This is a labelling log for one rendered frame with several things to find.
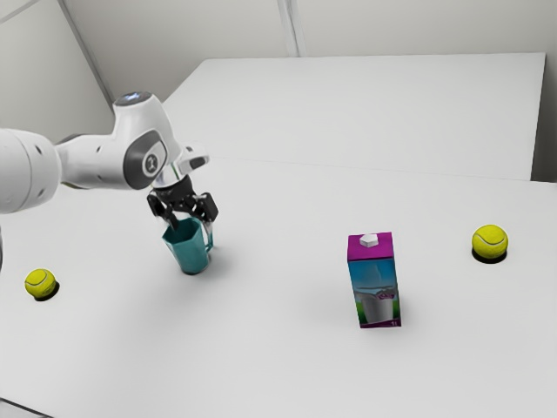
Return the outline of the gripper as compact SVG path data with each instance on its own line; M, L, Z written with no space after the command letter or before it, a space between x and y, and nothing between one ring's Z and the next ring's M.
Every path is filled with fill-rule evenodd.
M195 193L189 176L174 185L154 188L148 194L147 202L152 213L162 218L173 231L179 227L174 212L185 212L198 219L216 219L218 216L212 195L209 192ZM203 221L202 224L207 238L205 247L213 248L212 222Z

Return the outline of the teal faceted mug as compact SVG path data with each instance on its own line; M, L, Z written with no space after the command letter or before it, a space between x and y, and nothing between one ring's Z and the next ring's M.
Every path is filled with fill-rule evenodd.
M173 231L169 226L162 236L183 273L195 275L203 272L210 262L205 229L200 220L186 218L179 221L179 227Z

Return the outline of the yellow tennis ball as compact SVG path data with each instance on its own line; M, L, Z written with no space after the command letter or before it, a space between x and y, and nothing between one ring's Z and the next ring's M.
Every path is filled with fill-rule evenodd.
M499 226L484 225L473 233L471 243L476 254L484 259L492 260L506 253L508 236Z
M24 281L24 287L28 294L35 299L43 299L54 293L56 279L52 272L47 269L36 269L28 273Z

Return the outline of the milk carton with purple top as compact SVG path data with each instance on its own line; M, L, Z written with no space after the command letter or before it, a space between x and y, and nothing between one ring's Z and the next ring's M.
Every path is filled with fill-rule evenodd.
M347 238L346 260L359 326L399 327L399 289L390 232Z

